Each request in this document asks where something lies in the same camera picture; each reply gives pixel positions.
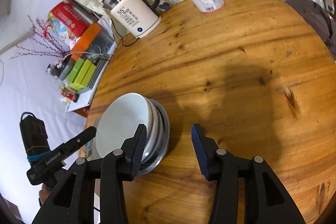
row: electric kettle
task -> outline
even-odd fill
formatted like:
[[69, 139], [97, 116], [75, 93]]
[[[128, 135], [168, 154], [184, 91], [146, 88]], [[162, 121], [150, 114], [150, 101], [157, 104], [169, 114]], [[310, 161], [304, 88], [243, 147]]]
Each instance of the electric kettle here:
[[160, 0], [150, 5], [147, 0], [103, 0], [104, 8], [110, 9], [112, 15], [136, 38], [145, 37], [161, 22], [156, 11]]

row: green box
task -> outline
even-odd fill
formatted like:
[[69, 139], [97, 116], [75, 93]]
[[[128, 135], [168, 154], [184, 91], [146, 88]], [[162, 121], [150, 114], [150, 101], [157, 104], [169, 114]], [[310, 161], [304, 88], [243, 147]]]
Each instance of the green box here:
[[81, 58], [79, 58], [77, 60], [77, 62], [75, 63], [75, 65], [73, 66], [72, 70], [70, 71], [70, 73], [68, 74], [68, 77], [67, 77], [67, 80], [70, 83], [72, 83], [75, 80], [75, 78], [76, 78], [76, 76], [78, 74], [78, 71], [82, 67], [83, 63], [84, 63], [84, 60], [81, 59]]
[[78, 83], [70, 83], [69, 87], [71, 87], [72, 89], [76, 91], [80, 91], [83, 89], [82, 85]]
[[91, 64], [91, 66], [89, 67], [83, 81], [82, 81], [82, 86], [85, 88], [87, 86], [87, 84], [89, 83], [93, 73], [95, 72], [96, 66]]
[[92, 65], [92, 62], [90, 60], [85, 60], [84, 64], [82, 65], [75, 79], [72, 82], [81, 84], [91, 65]]

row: orange box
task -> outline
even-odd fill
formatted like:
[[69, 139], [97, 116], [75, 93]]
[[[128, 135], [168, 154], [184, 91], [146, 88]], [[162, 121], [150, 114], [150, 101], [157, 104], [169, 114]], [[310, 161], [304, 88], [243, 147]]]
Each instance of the orange box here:
[[76, 52], [85, 52], [100, 31], [101, 27], [97, 23], [92, 23], [70, 51], [71, 57], [77, 61], [82, 56], [82, 53]]

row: wood grain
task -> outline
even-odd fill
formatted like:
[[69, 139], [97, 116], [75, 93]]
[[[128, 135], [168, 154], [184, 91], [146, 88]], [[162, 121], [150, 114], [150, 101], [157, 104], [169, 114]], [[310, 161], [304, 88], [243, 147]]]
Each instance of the wood grain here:
[[335, 192], [334, 60], [282, 0], [225, 2], [209, 14], [190, 0], [175, 5], [151, 34], [116, 50], [100, 81], [88, 125], [128, 92], [158, 100], [171, 123], [159, 166], [124, 183], [130, 223], [208, 223], [215, 183], [199, 171], [196, 122], [235, 156], [264, 157], [307, 223]]

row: stacked bowls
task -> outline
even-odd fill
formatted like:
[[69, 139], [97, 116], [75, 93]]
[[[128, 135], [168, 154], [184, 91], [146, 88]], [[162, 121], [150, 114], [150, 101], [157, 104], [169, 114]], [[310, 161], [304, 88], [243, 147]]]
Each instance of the stacked bowls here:
[[87, 158], [105, 157], [121, 148], [126, 139], [134, 136], [140, 123], [146, 126], [147, 142], [138, 175], [150, 172], [167, 152], [169, 119], [160, 103], [138, 93], [128, 93], [116, 99], [95, 122], [97, 135], [85, 147]]

